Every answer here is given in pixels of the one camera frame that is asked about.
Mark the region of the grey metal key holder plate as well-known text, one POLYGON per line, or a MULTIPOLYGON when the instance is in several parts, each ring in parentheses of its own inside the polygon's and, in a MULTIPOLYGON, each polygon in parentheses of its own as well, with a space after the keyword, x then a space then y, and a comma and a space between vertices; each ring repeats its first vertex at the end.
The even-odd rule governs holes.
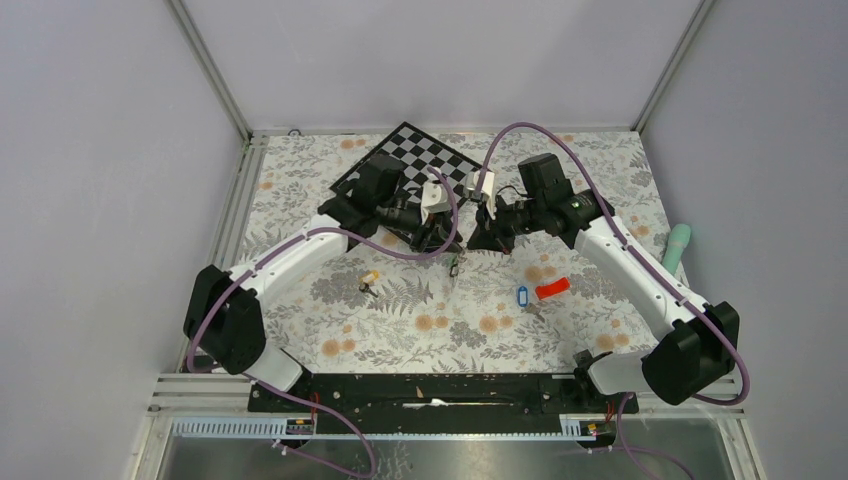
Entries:
POLYGON ((449 264, 448 268, 448 286, 451 291, 456 288, 459 275, 463 271, 464 253, 456 253, 449 264))

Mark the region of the blue key tag with key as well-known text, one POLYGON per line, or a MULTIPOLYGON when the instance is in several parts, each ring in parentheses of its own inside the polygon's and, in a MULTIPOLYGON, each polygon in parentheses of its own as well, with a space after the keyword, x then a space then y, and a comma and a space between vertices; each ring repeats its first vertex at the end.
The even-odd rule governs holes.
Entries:
POLYGON ((516 301, 524 313, 533 316, 539 322, 546 321, 542 307, 537 302, 532 301, 530 291, 526 286, 519 286, 517 288, 516 301))

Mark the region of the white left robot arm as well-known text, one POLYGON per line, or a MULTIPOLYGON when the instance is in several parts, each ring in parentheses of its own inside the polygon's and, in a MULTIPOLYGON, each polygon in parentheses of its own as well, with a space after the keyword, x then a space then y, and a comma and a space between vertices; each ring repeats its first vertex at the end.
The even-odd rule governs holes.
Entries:
POLYGON ((295 234, 229 269, 209 265, 196 279, 183 331, 189 341, 186 367, 198 372, 202 351, 231 375, 243 375, 272 389, 288 411, 309 401, 304 367, 269 344, 265 307, 325 263, 359 245, 397 259, 434 258, 459 242, 457 195, 447 177, 428 167, 420 198, 405 190, 403 162, 378 155, 344 182, 333 197, 295 234))

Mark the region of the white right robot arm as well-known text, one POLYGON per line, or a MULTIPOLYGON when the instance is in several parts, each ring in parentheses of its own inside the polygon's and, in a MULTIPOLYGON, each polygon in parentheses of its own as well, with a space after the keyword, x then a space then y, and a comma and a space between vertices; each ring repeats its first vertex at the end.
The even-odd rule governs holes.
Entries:
POLYGON ((481 203, 469 249, 509 254, 517 237, 544 231, 612 281, 657 341, 647 350, 580 361, 576 372, 583 378, 573 386, 579 407, 597 412, 613 394, 625 392, 651 392, 679 405, 741 367, 739 315, 731 305, 712 304, 677 280, 634 239, 593 184, 573 189, 556 155, 536 155, 518 168, 525 196, 513 203, 496 192, 489 169, 469 179, 468 195, 481 203))

